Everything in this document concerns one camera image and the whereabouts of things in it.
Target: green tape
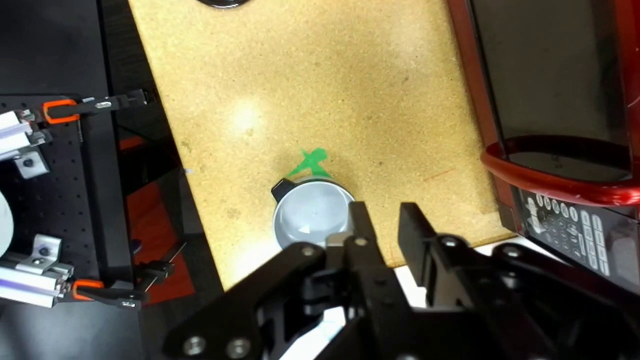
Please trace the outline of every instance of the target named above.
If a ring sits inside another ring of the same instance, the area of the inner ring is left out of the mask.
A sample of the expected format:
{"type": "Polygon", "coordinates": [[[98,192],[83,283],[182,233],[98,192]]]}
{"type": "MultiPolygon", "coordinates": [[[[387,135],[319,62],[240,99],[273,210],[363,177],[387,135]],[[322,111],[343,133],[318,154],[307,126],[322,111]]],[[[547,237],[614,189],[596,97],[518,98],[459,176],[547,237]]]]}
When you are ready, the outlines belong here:
{"type": "Polygon", "coordinates": [[[293,169],[293,171],[290,172],[289,175],[287,175],[287,177],[296,175],[302,170],[305,170],[308,168],[311,169],[311,175],[313,176],[331,177],[331,175],[329,175],[329,173],[324,171],[322,166],[320,166],[320,161],[326,160],[326,150],[324,150],[321,147],[317,147],[311,153],[308,153],[302,150],[302,155],[305,157],[305,159],[300,163],[300,165],[298,165],[295,169],[293,169]]]}

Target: pegboard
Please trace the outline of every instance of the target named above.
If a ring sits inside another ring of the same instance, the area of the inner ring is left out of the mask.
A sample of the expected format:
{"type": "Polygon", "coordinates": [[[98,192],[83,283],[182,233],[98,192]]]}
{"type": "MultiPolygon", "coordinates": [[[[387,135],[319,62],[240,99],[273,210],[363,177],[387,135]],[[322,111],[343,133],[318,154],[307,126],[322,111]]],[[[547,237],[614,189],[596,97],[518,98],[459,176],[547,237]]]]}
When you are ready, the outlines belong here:
{"type": "MultiPolygon", "coordinates": [[[[39,109],[63,96],[0,96],[0,111],[39,109]]],[[[31,254],[35,234],[62,239],[60,262],[78,278],[99,279],[78,122],[48,127],[52,141],[40,145],[48,174],[25,180],[13,161],[0,162],[0,191],[15,224],[10,251],[31,254]]]]}

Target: scratch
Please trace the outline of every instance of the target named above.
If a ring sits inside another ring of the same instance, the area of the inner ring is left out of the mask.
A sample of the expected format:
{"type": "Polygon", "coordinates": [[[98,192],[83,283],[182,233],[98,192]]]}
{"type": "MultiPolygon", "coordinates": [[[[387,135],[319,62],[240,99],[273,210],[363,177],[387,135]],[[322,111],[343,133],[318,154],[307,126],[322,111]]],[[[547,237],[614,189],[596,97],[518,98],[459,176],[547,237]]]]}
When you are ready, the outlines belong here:
{"type": "Polygon", "coordinates": [[[630,108],[631,106],[633,106],[633,105],[637,104],[637,103],[638,103],[638,101],[640,101],[640,96],[639,96],[639,97],[637,97],[637,99],[636,99],[636,100],[634,100],[634,102],[632,102],[631,104],[627,105],[627,107],[628,107],[628,108],[630,108]]]}
{"type": "Polygon", "coordinates": [[[439,173],[439,174],[435,174],[435,175],[432,175],[432,176],[429,176],[429,177],[425,177],[422,181],[427,182],[427,181],[429,181],[429,180],[433,180],[433,179],[435,179],[436,177],[438,177],[438,176],[442,176],[442,175],[447,174],[447,173],[449,173],[449,172],[452,172],[453,170],[455,170],[455,168],[450,168],[449,170],[447,170],[447,171],[443,171],[443,172],[441,172],[441,173],[439,173]]]}

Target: microwave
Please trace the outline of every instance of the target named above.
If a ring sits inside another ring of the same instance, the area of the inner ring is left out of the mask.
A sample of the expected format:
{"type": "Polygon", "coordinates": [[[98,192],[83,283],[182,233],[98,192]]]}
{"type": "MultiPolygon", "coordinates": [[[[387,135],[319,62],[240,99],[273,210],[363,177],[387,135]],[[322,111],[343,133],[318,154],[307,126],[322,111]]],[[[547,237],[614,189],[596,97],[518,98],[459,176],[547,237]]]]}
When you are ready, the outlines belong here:
{"type": "Polygon", "coordinates": [[[640,294],[640,2],[447,2],[502,225],[640,294]]]}

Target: control panel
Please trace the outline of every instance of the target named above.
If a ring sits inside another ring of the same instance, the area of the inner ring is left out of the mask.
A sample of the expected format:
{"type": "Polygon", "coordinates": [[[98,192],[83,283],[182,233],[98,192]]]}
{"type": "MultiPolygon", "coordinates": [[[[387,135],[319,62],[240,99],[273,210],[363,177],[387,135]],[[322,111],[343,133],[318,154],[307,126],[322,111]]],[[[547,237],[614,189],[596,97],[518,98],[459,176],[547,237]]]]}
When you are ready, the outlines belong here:
{"type": "Polygon", "coordinates": [[[632,219],[604,208],[581,206],[521,191],[525,223],[536,239],[604,276],[611,276],[611,252],[606,237],[614,228],[625,229],[632,219]]]}

